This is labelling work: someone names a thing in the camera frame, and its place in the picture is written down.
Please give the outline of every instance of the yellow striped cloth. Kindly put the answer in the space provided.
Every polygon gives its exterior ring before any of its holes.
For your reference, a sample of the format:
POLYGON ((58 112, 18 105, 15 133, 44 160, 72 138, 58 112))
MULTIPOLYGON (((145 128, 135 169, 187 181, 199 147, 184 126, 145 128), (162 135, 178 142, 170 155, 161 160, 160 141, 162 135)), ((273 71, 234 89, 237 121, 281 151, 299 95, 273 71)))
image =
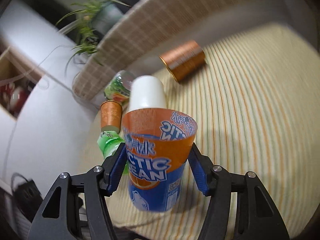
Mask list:
MULTIPOLYGON (((163 69, 168 108, 198 123, 196 144, 229 172, 255 171, 291 237, 320 202, 320 58, 290 29, 268 25, 204 48, 207 65, 177 84, 163 69)), ((186 164, 182 192, 165 213, 140 212, 128 196, 128 177, 107 200, 112 222, 150 239, 197 239, 209 204, 186 164)), ((228 234, 236 212, 233 194, 228 234)))

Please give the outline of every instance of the spider plant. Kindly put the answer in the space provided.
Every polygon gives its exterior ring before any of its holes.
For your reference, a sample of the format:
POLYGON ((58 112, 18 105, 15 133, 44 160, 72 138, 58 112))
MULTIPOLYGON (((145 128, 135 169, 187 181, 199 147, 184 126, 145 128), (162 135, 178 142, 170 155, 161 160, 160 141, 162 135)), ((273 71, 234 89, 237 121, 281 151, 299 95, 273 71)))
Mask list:
POLYGON ((106 2, 115 2, 128 6, 127 4, 118 0, 87 0, 84 3, 73 3, 71 5, 78 5, 82 8, 66 14, 56 23, 56 25, 59 24, 63 19, 69 17, 70 15, 76 14, 77 16, 76 21, 79 31, 76 39, 77 46, 73 48, 76 50, 76 52, 68 60, 65 73, 67 71, 68 64, 75 55, 81 55, 83 53, 92 55, 97 52, 97 45, 99 42, 97 35, 94 34, 95 30, 92 27, 92 20, 102 10, 103 5, 106 2))

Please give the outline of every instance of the silver screw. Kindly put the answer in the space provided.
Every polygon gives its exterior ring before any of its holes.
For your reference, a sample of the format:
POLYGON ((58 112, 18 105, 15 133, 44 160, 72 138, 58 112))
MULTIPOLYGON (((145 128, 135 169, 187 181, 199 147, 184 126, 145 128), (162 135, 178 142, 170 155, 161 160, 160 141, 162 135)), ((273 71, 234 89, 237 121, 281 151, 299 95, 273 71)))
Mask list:
POLYGON ((95 167, 93 168, 93 171, 94 171, 94 172, 100 172, 100 171, 102 171, 102 167, 101 167, 101 166, 95 166, 95 167))
POLYGON ((222 171, 222 168, 221 168, 221 166, 219 166, 219 165, 214 165, 214 166, 213 166, 213 170, 219 172, 219 171, 222 171))
POLYGON ((256 177, 256 174, 255 174, 253 171, 249 171, 249 172, 248 172, 248 176, 249 176, 250 178, 255 178, 255 177, 256 177))
POLYGON ((63 172, 60 174, 59 176, 61 179, 65 179, 66 177, 68 177, 68 173, 67 172, 63 172))

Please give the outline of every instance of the copper colored can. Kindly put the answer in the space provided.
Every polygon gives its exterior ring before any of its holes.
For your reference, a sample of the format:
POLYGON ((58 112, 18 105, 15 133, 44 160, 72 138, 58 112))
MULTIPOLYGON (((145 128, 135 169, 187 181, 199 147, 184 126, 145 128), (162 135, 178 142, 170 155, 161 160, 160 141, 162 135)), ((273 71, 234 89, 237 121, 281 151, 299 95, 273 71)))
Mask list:
POLYGON ((160 59, 176 82, 182 81, 190 73, 204 65, 204 57, 202 48, 195 41, 188 41, 160 55, 160 59))
POLYGON ((120 132, 122 106, 116 101, 103 102, 100 107, 101 131, 120 132))

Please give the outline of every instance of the white paper cup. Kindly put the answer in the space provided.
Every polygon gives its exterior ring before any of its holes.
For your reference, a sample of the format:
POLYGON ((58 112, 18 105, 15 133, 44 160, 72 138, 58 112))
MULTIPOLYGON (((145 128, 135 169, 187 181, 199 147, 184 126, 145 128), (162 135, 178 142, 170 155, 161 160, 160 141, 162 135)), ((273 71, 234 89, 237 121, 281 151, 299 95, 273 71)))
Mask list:
POLYGON ((127 112, 142 108, 167 108, 164 86, 154 76, 141 76, 132 82, 127 112))

